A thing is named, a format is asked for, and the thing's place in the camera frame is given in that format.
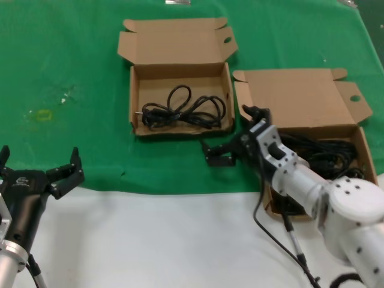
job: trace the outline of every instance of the cardboard box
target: cardboard box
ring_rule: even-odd
[[[301,134],[313,139],[343,139],[358,150],[353,167],[363,170],[366,180],[377,184],[376,172],[358,123],[372,115],[372,110],[353,82],[341,81],[345,69],[280,69],[235,71],[235,90],[240,113],[242,105],[269,108],[272,123],[281,133]],[[281,218],[268,205],[271,189],[263,200],[267,213]],[[306,215],[294,220],[309,220]]]
[[[128,32],[121,32],[118,53],[134,64],[130,79],[130,122],[136,135],[201,134],[230,131],[235,112],[230,73],[226,59],[238,49],[231,27],[225,18],[181,20],[125,20]],[[181,84],[192,90],[186,109],[200,96],[216,95],[224,100],[227,113],[221,128],[205,129],[177,121],[171,127],[150,130],[142,123],[144,104],[166,106],[171,90]],[[185,89],[172,97],[178,107],[187,98]],[[207,101],[196,111],[216,114]]]

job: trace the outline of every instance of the green tablecloth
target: green tablecloth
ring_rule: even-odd
[[[347,68],[374,110],[365,132],[384,172],[383,69],[358,11],[337,0],[2,0],[0,144],[11,148],[9,166],[48,169],[78,146],[84,186],[96,190],[256,190],[241,164],[210,169],[196,139],[143,142],[128,122],[129,69],[116,52],[122,21],[220,16],[239,46],[231,70]]]

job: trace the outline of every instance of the white table surface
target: white table surface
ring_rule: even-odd
[[[384,178],[380,181],[384,187]],[[254,223],[258,196],[146,196],[77,188],[59,201],[50,198],[31,252],[49,288],[311,287]],[[283,225],[262,209],[258,216],[292,250]],[[313,223],[294,226],[322,287],[353,271],[332,258]],[[26,269],[14,287],[34,287]]]

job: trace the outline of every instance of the box flap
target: box flap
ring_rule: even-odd
[[[224,62],[237,51],[225,18],[125,20],[118,54],[134,64]]]
[[[355,124],[372,111],[345,69],[235,71],[238,105],[270,108],[280,128]],[[249,116],[239,109],[242,116]]]
[[[197,32],[216,30],[227,25],[227,19],[221,18],[199,18],[178,20],[124,20],[124,27],[131,32]]]

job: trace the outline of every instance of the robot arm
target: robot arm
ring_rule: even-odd
[[[11,288],[27,262],[36,285],[44,288],[31,247],[48,197],[60,199],[84,181],[79,151],[73,149],[70,164],[47,172],[12,170],[5,166],[9,156],[4,146],[0,151],[0,288]]]
[[[249,129],[216,148],[202,143],[208,164],[232,166],[241,158],[258,169],[261,155],[268,184],[315,219],[329,252],[355,267],[367,287],[384,287],[384,191],[362,179],[323,179],[282,144],[268,109],[244,110],[253,119]]]

